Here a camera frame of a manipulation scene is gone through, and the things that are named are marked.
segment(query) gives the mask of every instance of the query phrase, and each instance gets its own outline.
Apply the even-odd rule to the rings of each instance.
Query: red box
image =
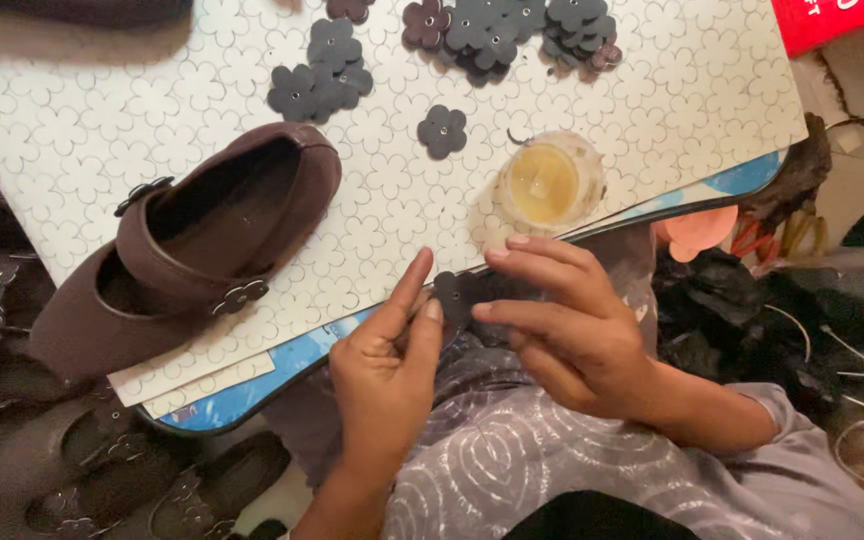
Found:
[[[864,26],[864,0],[772,0],[790,57]]]

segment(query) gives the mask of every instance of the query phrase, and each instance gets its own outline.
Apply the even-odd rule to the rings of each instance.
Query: glue jar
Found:
[[[571,131],[548,131],[525,141],[498,175],[503,211],[548,231],[590,215],[604,193],[602,154]]]

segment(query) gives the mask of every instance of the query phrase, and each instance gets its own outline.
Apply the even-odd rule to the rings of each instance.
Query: gray patterned clothing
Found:
[[[864,491],[835,465],[825,433],[781,387],[731,387],[762,403],[780,433],[716,457],[572,412],[512,352],[471,350],[436,376],[435,408],[396,477],[384,536],[501,538],[555,496],[591,489],[702,539],[864,539]]]

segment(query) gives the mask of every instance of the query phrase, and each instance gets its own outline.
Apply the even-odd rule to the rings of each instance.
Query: yellow liquid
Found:
[[[511,200],[536,223],[562,217],[575,202],[579,173],[569,155],[551,144],[522,149],[509,171]]]

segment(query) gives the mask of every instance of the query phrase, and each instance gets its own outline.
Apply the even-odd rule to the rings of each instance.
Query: white paper sheet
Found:
[[[320,127],[343,180],[312,241],[265,298],[188,347],[113,374],[127,405],[383,300],[419,246],[435,250],[434,272],[481,264],[514,231],[491,194],[516,149],[507,131],[572,130],[605,155],[606,197],[585,223],[806,135],[769,0],[618,0],[625,61],[614,71],[555,67],[534,37],[506,80],[484,88],[402,47],[408,3],[380,1],[356,27],[375,90]],[[182,178],[280,120],[264,104],[270,70],[306,63],[308,29],[324,16],[320,0],[197,0],[191,33],[151,34],[0,18],[0,186],[55,280],[114,238],[112,210],[131,188]],[[466,147],[442,161],[415,141],[435,104],[468,117]],[[220,379],[211,391],[240,382]]]

